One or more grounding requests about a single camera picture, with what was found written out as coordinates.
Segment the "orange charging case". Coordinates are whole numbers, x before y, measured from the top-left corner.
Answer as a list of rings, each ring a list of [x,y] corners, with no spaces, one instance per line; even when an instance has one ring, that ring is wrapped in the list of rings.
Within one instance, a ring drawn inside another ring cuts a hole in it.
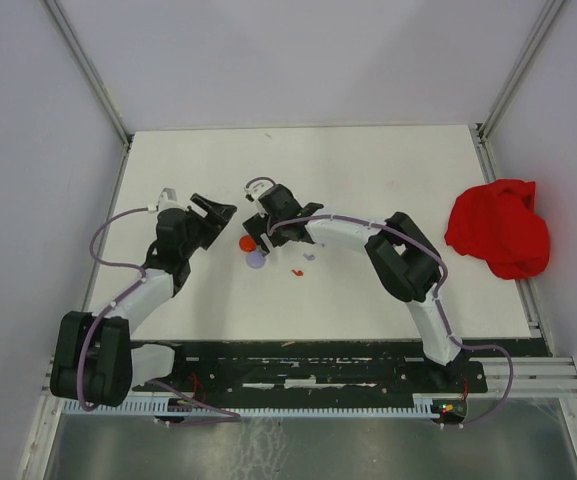
[[[253,252],[257,249],[256,242],[249,235],[242,236],[239,239],[238,245],[242,251],[247,252],[247,253]]]

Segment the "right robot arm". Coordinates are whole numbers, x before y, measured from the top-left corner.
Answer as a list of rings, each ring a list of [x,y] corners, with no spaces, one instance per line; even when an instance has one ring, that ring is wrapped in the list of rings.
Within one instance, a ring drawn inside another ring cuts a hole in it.
[[[431,361],[426,370],[435,389],[449,391],[463,379],[456,360],[461,340],[441,302],[447,267],[432,243],[405,213],[372,221],[327,212],[319,203],[301,205],[290,189],[268,177],[250,180],[245,198],[257,213],[243,223],[262,255],[289,242],[336,246],[365,254],[381,285],[406,304]]]

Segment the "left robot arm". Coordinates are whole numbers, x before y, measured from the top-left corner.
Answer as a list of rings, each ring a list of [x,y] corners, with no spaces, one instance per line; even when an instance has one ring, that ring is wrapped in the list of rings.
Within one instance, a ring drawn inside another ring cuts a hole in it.
[[[53,355],[49,390],[75,400],[86,411],[117,407],[130,390],[156,379],[177,390],[189,378],[188,364],[171,347],[136,347],[136,328],[186,283],[190,259],[208,249],[234,217],[237,208],[193,194],[182,206],[171,188],[162,190],[146,212],[156,216],[154,239],[145,259],[132,265],[136,277],[95,311],[70,311],[61,320]]]

